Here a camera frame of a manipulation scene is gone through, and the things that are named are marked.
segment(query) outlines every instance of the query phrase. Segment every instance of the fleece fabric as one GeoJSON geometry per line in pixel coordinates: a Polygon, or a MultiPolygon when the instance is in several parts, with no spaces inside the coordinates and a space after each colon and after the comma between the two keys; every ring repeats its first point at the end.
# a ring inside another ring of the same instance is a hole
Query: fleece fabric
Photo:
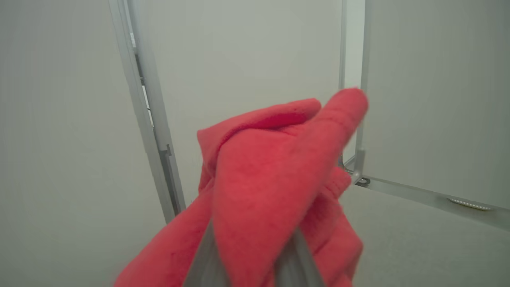
{"type": "Polygon", "coordinates": [[[321,109],[308,99],[235,116],[197,133],[196,200],[129,263],[115,286],[181,286],[212,219],[234,287],[274,286],[273,265],[297,227],[328,286],[351,286],[362,243],[339,196],[336,161],[368,108],[344,89],[321,109]]]}

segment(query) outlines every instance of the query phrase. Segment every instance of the metal bracket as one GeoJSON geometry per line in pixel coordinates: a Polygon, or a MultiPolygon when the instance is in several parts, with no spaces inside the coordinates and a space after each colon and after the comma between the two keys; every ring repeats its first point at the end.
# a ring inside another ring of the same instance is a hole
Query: metal bracket
{"type": "Polygon", "coordinates": [[[365,162],[365,150],[360,148],[356,150],[356,158],[354,159],[354,171],[352,172],[352,184],[356,184],[363,178],[363,163],[365,162]]]}

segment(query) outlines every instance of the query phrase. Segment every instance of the metal frame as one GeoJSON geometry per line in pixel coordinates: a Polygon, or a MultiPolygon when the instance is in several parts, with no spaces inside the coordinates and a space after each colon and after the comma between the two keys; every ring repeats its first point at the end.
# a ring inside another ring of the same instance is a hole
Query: metal frame
{"type": "MultiPolygon", "coordinates": [[[[361,71],[361,86],[360,88],[367,92],[368,85],[368,61],[370,56],[370,14],[371,14],[371,0],[365,0],[365,26],[363,35],[363,58],[362,58],[362,71],[361,71]]],[[[346,61],[346,38],[347,38],[347,0],[342,0],[342,21],[341,21],[341,46],[340,46],[340,78],[339,89],[345,88],[345,61],[346,61]]],[[[354,169],[351,171],[352,183],[356,184],[363,178],[363,164],[365,161],[365,150],[362,147],[363,141],[363,122],[360,123],[356,130],[356,148],[354,157],[350,158],[348,162],[354,161],[354,169]]]]}
{"type": "Polygon", "coordinates": [[[135,59],[135,52],[133,50],[131,35],[128,27],[128,19],[123,0],[109,0],[110,12],[112,14],[115,35],[119,47],[122,67],[129,86],[131,100],[133,102],[133,109],[140,128],[140,133],[145,147],[145,152],[148,156],[150,170],[154,178],[156,190],[163,209],[165,221],[168,223],[175,218],[174,209],[170,193],[168,192],[167,183],[163,168],[161,166],[160,156],[154,133],[152,131],[152,124],[150,123],[149,114],[145,104],[145,97],[143,95],[142,84],[140,82],[140,75],[135,59]]]}
{"type": "Polygon", "coordinates": [[[168,127],[168,118],[166,116],[163,92],[159,80],[156,60],[152,51],[150,40],[141,32],[143,25],[142,5],[145,1],[126,0],[128,11],[130,12],[133,34],[138,51],[138,59],[143,79],[145,82],[145,91],[150,106],[152,121],[154,123],[154,134],[156,135],[156,144],[160,161],[166,175],[168,191],[174,203],[175,214],[179,214],[186,209],[183,188],[177,168],[177,161],[173,151],[172,137],[168,127]]]}

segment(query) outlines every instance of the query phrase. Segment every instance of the gray floor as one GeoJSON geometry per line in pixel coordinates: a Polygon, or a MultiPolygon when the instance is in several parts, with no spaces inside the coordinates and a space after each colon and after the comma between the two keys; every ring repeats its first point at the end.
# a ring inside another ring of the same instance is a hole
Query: gray floor
{"type": "Polygon", "coordinates": [[[354,286],[508,286],[510,232],[495,226],[497,212],[383,182],[370,187],[377,191],[353,185],[340,198],[364,243],[354,286]]]}

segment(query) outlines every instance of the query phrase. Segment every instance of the white wall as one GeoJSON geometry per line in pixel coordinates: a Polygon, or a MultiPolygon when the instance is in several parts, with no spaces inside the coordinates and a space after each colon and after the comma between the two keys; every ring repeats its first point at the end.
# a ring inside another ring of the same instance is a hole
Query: white wall
{"type": "Polygon", "coordinates": [[[0,285],[109,286],[164,225],[107,1],[0,4],[0,285]]]}
{"type": "Polygon", "coordinates": [[[202,165],[197,130],[338,90],[338,0],[142,3],[187,204],[202,165]]]}
{"type": "Polygon", "coordinates": [[[510,208],[510,2],[371,3],[366,175],[510,208]]]}

